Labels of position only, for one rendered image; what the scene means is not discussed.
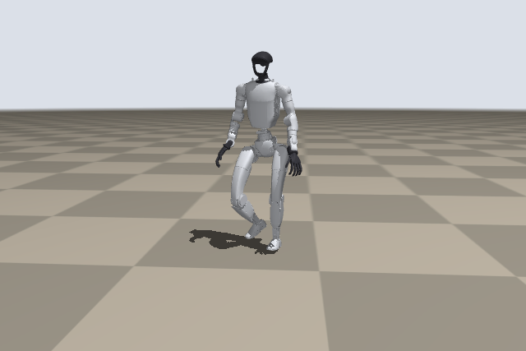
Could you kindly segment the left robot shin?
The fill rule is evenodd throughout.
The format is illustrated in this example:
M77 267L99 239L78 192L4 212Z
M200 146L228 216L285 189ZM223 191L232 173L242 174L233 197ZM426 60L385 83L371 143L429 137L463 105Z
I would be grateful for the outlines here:
M280 225L284 215L284 195L282 194L280 202L272 201L270 207L270 223L272 225L273 239L277 238L279 241Z

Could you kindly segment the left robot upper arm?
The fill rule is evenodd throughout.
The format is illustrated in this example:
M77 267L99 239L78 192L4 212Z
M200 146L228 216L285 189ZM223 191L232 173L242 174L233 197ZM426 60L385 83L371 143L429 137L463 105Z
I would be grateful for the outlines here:
M296 116L296 113L295 113L295 109L294 109L294 104L293 104L293 99L292 99L292 96L291 96L291 90L288 86L286 85L279 85L279 84L276 84L275 85L275 91L276 91L276 94L282 99L282 104L284 106L284 110L286 112L286 116L284 117L284 124L286 126L291 126L291 122L290 122L290 116L291 115L295 115Z

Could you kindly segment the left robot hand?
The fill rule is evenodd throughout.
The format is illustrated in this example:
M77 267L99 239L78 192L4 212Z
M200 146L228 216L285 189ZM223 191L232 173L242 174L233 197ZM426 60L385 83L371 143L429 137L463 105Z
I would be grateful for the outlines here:
M290 175L292 173L292 171L293 171L293 175L292 176L295 175L296 171L297 171L297 173L296 173L295 176L300 175L301 172L302 172L302 165L301 165L301 161L300 161L299 157L297 156L298 151L297 150L291 150L291 146L290 145L288 146L287 151L288 151L289 159L288 159L288 161L287 161L287 163L285 165L285 168L288 167L289 162L291 164L290 173L288 175ZM293 170L293 168L294 168L294 170Z

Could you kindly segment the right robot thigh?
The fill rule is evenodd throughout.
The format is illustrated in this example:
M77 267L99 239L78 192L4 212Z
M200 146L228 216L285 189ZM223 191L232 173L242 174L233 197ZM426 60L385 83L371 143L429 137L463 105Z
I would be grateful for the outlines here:
M231 186L231 199L233 206L244 207L247 203L247 196L243 193L247 179L251 172L251 164L258 160L255 145L245 146L238 156L237 163L233 171Z

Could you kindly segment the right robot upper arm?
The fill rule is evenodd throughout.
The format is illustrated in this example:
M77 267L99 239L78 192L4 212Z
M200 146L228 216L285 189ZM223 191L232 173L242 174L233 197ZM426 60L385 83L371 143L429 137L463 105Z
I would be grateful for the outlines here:
M246 102L246 85L247 83L238 85L236 88L235 111L233 113L233 120L242 122L244 119L243 108Z

